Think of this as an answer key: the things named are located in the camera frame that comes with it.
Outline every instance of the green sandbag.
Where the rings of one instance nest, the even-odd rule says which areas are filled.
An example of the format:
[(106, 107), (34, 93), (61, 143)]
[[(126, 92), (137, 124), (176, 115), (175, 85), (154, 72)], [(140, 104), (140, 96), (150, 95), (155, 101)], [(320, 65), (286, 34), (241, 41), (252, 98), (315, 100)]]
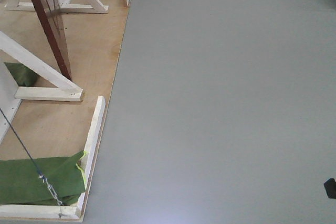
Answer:
[[(84, 176), (77, 165), (83, 156), (81, 151), (72, 157), (35, 160), (65, 206), (77, 202), (85, 191)], [(0, 205), (57, 205), (29, 159), (0, 161), (0, 192)]]
[(25, 65), (21, 63), (7, 62), (5, 62), (5, 65), (19, 86), (31, 87), (37, 81), (38, 74), (27, 68)]

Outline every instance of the wooden board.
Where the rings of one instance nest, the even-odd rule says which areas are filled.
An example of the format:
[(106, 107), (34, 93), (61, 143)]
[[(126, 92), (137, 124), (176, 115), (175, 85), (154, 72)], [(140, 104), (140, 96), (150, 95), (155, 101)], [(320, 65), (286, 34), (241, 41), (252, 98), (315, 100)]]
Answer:
[[(109, 101), (128, 9), (123, 0), (102, 1), (110, 5), (108, 14), (64, 16), (72, 79), (86, 91), (83, 101), (23, 101), (13, 120), (14, 128), (34, 158), (71, 156), (84, 150), (98, 95), (103, 95), (107, 103)], [(0, 30), (57, 69), (36, 14), (4, 11), (5, 2), (6, 0), (0, 3)], [(13, 62), (3, 52), (0, 52), (0, 57)], [(36, 86), (52, 87), (42, 78), (39, 78)], [(8, 132), (0, 145), (0, 159), (17, 158), (27, 156), (13, 133)], [(82, 201), (82, 210), (85, 209), (86, 201), (87, 196)], [(15, 211), (22, 210), (20, 206), (15, 208)], [(65, 212), (74, 218), (78, 216), (77, 207), (70, 208)]]
[(70, 62), (58, 0), (31, 0), (61, 73), (71, 80)]

